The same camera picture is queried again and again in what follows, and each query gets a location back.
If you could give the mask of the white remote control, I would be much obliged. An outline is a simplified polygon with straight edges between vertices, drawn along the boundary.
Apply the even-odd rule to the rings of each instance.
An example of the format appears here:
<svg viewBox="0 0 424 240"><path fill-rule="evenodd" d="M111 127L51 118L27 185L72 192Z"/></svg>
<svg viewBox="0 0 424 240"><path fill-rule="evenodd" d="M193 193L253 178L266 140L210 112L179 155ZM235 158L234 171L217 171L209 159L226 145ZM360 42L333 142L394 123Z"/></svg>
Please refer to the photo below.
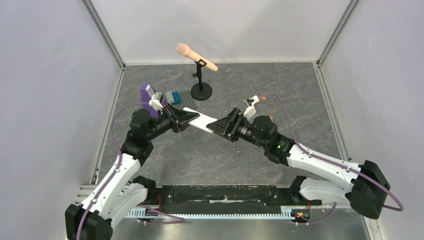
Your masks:
<svg viewBox="0 0 424 240"><path fill-rule="evenodd" d="M210 134L212 134L214 132L213 130L211 130L210 128L208 128L207 125L210 124L210 123L216 122L217 121L216 118L210 117L208 115L205 115L205 114L203 114L201 112L198 112L198 111L193 110L193 109L188 108L188 107L184 107L183 110L184 111L191 112L191 113L199 114L199 116L197 118L191 120L188 123L189 125L191 125L191 126L193 126L195 128L198 128L200 130L203 130L204 132L207 132L207 133L210 133Z"/></svg>

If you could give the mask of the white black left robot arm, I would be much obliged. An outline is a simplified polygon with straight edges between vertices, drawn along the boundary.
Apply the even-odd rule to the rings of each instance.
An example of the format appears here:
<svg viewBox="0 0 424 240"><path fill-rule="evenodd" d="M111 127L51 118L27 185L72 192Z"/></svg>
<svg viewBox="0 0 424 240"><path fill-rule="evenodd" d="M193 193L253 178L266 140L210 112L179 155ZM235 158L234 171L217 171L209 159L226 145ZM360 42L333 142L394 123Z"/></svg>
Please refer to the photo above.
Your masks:
<svg viewBox="0 0 424 240"><path fill-rule="evenodd" d="M130 130L117 158L102 181L79 205L70 204L65 211L66 237L69 240L110 240L117 225L141 204L152 204L157 198L155 188L143 181L125 185L143 166L153 151L153 139L172 130L184 131L189 123L200 117L194 111L175 108L166 103L159 117L147 109L131 115Z"/></svg>

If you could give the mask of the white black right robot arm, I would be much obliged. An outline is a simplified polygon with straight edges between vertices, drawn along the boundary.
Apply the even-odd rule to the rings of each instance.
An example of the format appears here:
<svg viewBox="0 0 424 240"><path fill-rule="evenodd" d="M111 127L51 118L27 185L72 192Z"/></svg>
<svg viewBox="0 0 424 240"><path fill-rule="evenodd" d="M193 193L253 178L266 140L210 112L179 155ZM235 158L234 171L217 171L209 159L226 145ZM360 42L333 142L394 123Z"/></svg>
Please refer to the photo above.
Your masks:
<svg viewBox="0 0 424 240"><path fill-rule="evenodd" d="M231 142L243 139L260 147L273 163L303 169L333 182L330 194L335 198L348 201L364 217L380 217L390 184L375 162L365 160L359 164L314 153L279 133L269 116L260 115L249 122L238 108L206 128Z"/></svg>

